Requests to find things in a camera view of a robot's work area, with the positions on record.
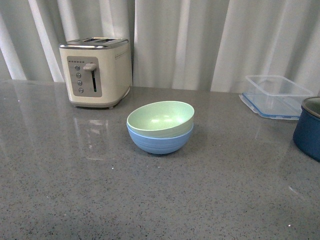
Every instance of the cream toaster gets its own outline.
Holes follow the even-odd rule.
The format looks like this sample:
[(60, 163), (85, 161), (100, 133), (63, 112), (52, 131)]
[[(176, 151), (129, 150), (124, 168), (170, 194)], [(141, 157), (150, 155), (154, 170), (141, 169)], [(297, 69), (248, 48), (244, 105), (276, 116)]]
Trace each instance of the cream toaster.
[(91, 37), (59, 46), (70, 102), (77, 107), (112, 108), (132, 86), (127, 39)]

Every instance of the blue bowl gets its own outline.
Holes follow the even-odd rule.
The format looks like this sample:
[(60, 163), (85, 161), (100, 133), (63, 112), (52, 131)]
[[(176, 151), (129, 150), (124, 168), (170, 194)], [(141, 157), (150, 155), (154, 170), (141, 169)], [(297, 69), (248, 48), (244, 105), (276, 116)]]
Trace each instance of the blue bowl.
[(305, 99), (301, 108), (293, 141), (302, 152), (320, 161), (320, 97)]
[(151, 154), (169, 154), (177, 151), (186, 144), (194, 129), (194, 124), (192, 124), (191, 129), (187, 133), (170, 138), (142, 136), (132, 131), (128, 125), (127, 128), (133, 142), (142, 150)]

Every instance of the stacked bowls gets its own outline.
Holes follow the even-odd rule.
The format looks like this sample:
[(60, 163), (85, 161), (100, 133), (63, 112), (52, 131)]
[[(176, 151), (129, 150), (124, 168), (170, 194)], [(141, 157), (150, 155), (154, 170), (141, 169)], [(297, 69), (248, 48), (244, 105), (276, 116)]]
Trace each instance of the stacked bowls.
[(159, 101), (134, 110), (126, 125), (133, 142), (152, 154), (169, 154), (190, 138), (194, 108), (181, 101)]

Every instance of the green bowl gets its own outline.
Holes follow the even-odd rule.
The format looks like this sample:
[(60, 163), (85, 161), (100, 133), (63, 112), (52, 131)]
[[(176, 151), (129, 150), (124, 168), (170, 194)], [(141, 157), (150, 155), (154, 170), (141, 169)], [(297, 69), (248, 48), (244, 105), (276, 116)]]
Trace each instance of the green bowl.
[(187, 133), (194, 108), (181, 101), (159, 101), (134, 110), (126, 119), (132, 131), (151, 138), (173, 138)]

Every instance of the white curtain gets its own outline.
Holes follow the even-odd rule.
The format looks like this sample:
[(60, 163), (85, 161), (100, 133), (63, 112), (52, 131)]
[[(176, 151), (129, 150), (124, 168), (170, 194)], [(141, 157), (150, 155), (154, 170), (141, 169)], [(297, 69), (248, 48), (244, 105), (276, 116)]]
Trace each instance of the white curtain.
[(63, 82), (59, 43), (87, 37), (130, 40), (134, 86), (320, 90), (319, 0), (0, 0), (0, 78)]

